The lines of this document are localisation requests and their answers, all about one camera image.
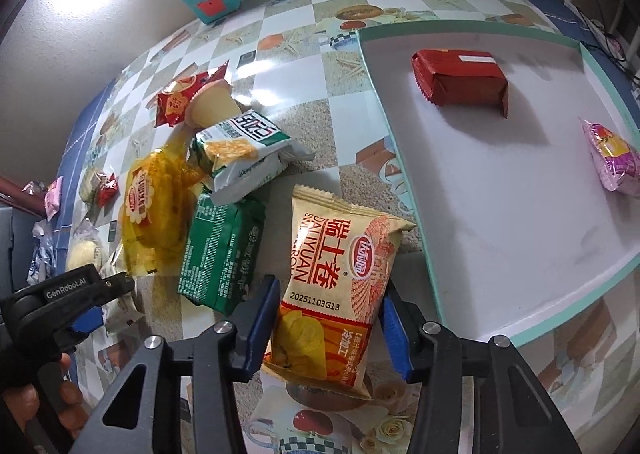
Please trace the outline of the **white green cracker packet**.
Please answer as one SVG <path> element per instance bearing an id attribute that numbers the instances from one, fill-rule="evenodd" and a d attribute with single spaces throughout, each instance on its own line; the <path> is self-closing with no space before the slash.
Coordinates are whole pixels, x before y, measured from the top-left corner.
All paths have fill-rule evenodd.
<path id="1" fill-rule="evenodd" d="M 292 162 L 314 159 L 314 152 L 263 114 L 247 110 L 195 133 L 189 159 L 209 178 L 210 199 L 220 206 L 242 200 Z"/>

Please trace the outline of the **red snack packet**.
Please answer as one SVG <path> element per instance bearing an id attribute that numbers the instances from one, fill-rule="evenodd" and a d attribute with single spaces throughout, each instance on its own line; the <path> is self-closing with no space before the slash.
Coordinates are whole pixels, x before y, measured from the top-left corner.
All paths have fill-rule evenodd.
<path id="1" fill-rule="evenodd" d="M 204 87 L 218 84 L 231 91 L 231 86 L 224 79 L 229 62 L 224 62 L 214 69 L 213 73 L 201 72 L 190 76 L 176 78 L 165 86 L 156 96 L 155 127 L 168 125 L 175 127 L 186 118 L 186 108 Z"/>

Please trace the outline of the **checkered printed tablecloth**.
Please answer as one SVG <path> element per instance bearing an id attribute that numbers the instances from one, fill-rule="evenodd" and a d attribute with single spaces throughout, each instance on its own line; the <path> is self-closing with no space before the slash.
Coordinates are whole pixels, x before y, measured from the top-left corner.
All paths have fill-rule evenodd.
<path id="1" fill-rule="evenodd" d="M 175 76 L 211 73 L 228 62 L 226 79 L 233 94 L 289 136 L 314 152 L 311 162 L 296 162 L 268 184 L 264 237 L 255 273 L 274 273 L 283 282 L 288 268 L 271 245 L 291 236 L 295 183 L 335 192 L 353 203 L 412 219 L 405 179 L 388 135 L 381 107 L 359 54 L 359 26 L 438 20 L 506 22 L 570 37 L 592 37 L 561 0 L 247 0 L 238 15 L 221 24 L 194 21 L 125 68 L 81 113 L 58 170 L 63 205 L 54 232 L 58 270 L 66 267 L 72 234 L 93 218 L 92 236 L 100 240 L 99 259 L 115 272 L 124 267 L 119 247 L 119 213 L 128 170 L 134 161 L 163 146 L 173 128 L 154 127 L 156 95 Z M 119 194 L 96 216 L 79 194 L 84 174 L 119 174 Z M 214 311 L 179 296 L 177 278 L 148 275 L 137 281 L 124 302 L 92 310 L 90 325 L 100 324 L 74 353 L 70 377 L 88 408 L 124 368 L 140 337 L 154 332 L 170 339 L 191 338 L 216 320 Z M 303 411 L 311 403 L 335 403 L 359 429 L 352 432 L 353 453 L 402 453 L 414 424 L 419 388 L 394 372 L 380 326 L 375 325 L 366 382 L 372 402 L 338 398 L 305 387 L 286 386 L 262 372 L 236 385 L 242 424 L 271 411 Z M 614 453 L 639 417 L 639 267 L 567 323 L 522 348 L 523 356 L 551 391 L 574 430 L 583 453 Z"/>

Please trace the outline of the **small red candy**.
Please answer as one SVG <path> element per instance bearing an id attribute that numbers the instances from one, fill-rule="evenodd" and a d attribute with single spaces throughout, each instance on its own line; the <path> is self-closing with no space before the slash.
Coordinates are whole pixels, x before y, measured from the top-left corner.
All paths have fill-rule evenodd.
<path id="1" fill-rule="evenodd" d="M 96 190 L 96 204 L 100 207 L 106 207 L 112 200 L 118 195 L 119 186 L 117 177 L 114 174 L 111 174 L 108 177 L 105 177 L 98 189 Z"/>

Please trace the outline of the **yellow bread packet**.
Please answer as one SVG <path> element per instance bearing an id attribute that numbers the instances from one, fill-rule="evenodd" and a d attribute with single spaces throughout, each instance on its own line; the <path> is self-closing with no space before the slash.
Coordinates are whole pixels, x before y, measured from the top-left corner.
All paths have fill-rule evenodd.
<path id="1" fill-rule="evenodd" d="M 179 274 L 203 178 L 180 145 L 164 145 L 134 162 L 120 210 L 128 273 Z"/>

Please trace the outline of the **dark green cracker packet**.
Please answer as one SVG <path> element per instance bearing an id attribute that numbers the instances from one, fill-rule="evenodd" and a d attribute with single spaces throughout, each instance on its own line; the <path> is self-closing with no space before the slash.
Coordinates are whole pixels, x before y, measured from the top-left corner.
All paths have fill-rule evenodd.
<path id="1" fill-rule="evenodd" d="M 197 306 L 229 315 L 254 278 L 265 205 L 254 196 L 216 205 L 198 196 L 178 283 L 178 293 Z"/>

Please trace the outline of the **red foil wrapped box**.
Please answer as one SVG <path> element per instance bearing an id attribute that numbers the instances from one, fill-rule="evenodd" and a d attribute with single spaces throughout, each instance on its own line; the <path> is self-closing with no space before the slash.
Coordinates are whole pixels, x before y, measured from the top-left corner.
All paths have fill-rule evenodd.
<path id="1" fill-rule="evenodd" d="M 416 84 L 437 106 L 497 107 L 509 114 L 509 81 L 488 52 L 456 49 L 422 49 L 411 57 Z"/>

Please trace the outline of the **white tray teal rim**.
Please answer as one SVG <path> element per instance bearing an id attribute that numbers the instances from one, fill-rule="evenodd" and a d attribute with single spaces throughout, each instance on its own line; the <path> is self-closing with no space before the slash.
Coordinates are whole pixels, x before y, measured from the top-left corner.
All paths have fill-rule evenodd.
<path id="1" fill-rule="evenodd" d="M 606 294 L 639 262 L 639 203 L 608 192 L 582 123 L 639 133 L 577 40 L 480 21 L 367 27 L 358 35 L 416 218 L 435 306 L 456 334 L 527 344 Z M 416 85 L 421 49 L 490 53 L 509 107 L 439 107 Z"/>

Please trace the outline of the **yellow jelly cup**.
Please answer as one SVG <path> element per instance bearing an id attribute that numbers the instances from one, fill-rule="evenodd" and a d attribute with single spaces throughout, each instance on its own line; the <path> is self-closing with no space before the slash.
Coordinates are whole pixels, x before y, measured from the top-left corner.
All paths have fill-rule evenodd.
<path id="1" fill-rule="evenodd" d="M 196 92 L 186 108 L 184 121 L 195 129 L 206 129 L 242 113 L 231 96 L 232 87 L 224 79 L 208 82 Z"/>

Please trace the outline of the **pink candy wrapper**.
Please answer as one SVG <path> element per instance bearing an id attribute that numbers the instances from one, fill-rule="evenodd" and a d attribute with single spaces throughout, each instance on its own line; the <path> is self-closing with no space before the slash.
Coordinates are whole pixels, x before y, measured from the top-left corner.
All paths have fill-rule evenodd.
<path id="1" fill-rule="evenodd" d="M 62 198 L 63 177 L 57 177 L 48 187 L 44 194 L 44 211 L 48 221 L 60 211 Z"/>

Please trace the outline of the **orange swiss roll snack packet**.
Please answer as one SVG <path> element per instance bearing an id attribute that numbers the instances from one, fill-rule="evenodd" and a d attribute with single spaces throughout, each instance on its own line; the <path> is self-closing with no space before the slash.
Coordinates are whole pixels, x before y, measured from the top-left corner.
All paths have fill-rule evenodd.
<path id="1" fill-rule="evenodd" d="M 290 279 L 264 355 L 286 382 L 369 399 L 372 327 L 412 222 L 295 185 Z"/>

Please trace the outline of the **pink snack packet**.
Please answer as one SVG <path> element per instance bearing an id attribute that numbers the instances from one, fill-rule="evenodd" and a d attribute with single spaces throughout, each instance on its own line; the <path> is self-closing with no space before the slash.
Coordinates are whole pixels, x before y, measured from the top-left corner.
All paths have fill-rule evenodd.
<path id="1" fill-rule="evenodd" d="M 608 192 L 619 192 L 639 197 L 639 153 L 617 133 L 597 122 L 580 121 L 582 132 L 603 187 Z"/>

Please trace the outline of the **crumpled foil wrapper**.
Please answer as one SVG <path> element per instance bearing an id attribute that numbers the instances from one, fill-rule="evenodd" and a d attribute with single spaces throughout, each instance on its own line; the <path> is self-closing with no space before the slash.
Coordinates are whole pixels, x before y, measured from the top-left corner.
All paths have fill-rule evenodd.
<path id="1" fill-rule="evenodd" d="M 32 261 L 27 272 L 26 281 L 35 285 L 49 278 L 53 278 L 56 270 L 55 250 L 53 246 L 53 232 L 50 222 L 37 221 L 32 227 Z"/>

